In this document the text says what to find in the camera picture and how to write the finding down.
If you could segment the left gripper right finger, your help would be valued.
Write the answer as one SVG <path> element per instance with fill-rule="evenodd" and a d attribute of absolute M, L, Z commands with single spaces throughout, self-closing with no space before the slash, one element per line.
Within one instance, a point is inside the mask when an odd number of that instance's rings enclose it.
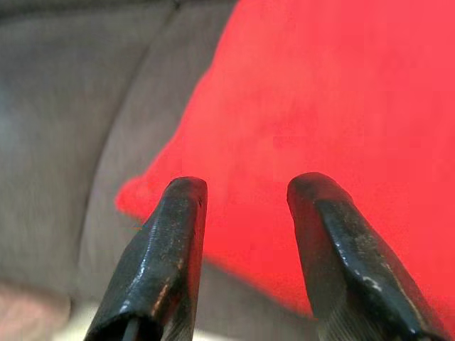
<path fill-rule="evenodd" d="M 414 279 L 332 178 L 305 173 L 287 188 L 320 340 L 445 340 Z"/>

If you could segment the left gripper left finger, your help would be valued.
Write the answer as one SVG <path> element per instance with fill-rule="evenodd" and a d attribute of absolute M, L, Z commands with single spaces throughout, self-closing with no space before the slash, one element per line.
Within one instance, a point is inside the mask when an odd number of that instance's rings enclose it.
<path fill-rule="evenodd" d="M 208 188 L 172 180 L 125 248 L 86 340 L 192 340 Z"/>

